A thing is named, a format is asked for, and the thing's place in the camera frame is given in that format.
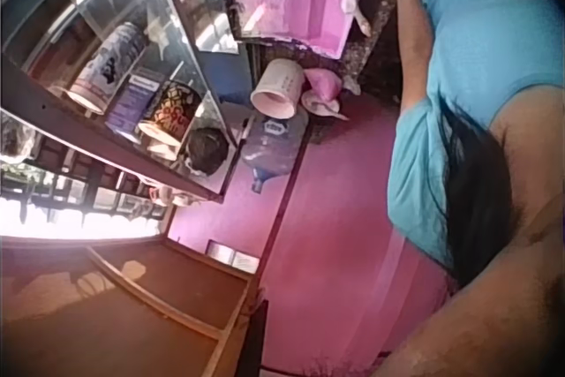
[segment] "white canister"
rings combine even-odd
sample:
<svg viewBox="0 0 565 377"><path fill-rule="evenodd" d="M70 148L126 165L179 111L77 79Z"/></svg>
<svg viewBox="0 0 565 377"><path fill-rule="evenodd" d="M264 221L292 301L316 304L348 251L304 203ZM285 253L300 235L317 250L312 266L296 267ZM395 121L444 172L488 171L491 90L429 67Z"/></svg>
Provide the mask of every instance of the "white canister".
<svg viewBox="0 0 565 377"><path fill-rule="evenodd" d="M304 71L299 64L289 59L275 59L251 93L251 103L268 117L292 118L297 113L304 81Z"/></svg>

